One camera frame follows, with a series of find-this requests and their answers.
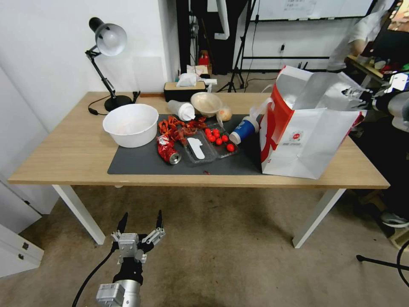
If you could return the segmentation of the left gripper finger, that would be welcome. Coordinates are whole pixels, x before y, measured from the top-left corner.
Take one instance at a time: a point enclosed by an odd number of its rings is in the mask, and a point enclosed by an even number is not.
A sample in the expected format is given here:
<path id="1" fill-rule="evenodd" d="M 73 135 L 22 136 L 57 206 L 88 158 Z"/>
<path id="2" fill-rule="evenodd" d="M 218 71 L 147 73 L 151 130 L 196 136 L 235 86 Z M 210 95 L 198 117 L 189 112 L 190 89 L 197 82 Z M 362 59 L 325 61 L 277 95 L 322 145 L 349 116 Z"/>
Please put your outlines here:
<path id="1" fill-rule="evenodd" d="M 157 244 L 159 244 L 165 235 L 166 231 L 164 229 L 162 210 L 159 210 L 155 228 L 141 240 L 141 249 L 143 252 L 150 252 Z"/>
<path id="2" fill-rule="evenodd" d="M 112 241 L 113 243 L 118 243 L 119 239 L 121 238 L 121 235 L 125 233 L 127 219 L 128 219 L 128 212 L 125 212 L 123 217 L 118 222 L 116 230 L 111 233 L 111 237 L 113 238 L 113 241 Z"/>

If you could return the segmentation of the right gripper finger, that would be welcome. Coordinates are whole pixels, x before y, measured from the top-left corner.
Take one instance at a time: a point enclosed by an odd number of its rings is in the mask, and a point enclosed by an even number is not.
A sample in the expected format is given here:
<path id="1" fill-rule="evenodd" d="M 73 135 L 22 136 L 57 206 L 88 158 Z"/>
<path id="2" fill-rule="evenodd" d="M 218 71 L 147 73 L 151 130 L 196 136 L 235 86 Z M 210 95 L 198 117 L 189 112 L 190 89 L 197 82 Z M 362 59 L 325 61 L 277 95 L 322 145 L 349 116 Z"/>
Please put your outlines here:
<path id="1" fill-rule="evenodd" d="M 371 109 L 373 98 L 349 98 L 346 111 L 369 110 Z"/>
<path id="2" fill-rule="evenodd" d="M 372 95 L 373 91 L 371 89 L 366 89 L 366 88 L 362 88 L 358 86 L 358 87 L 348 87 L 342 90 L 341 93 L 345 97 L 360 97 L 363 93 L 368 93 L 369 95 Z"/>

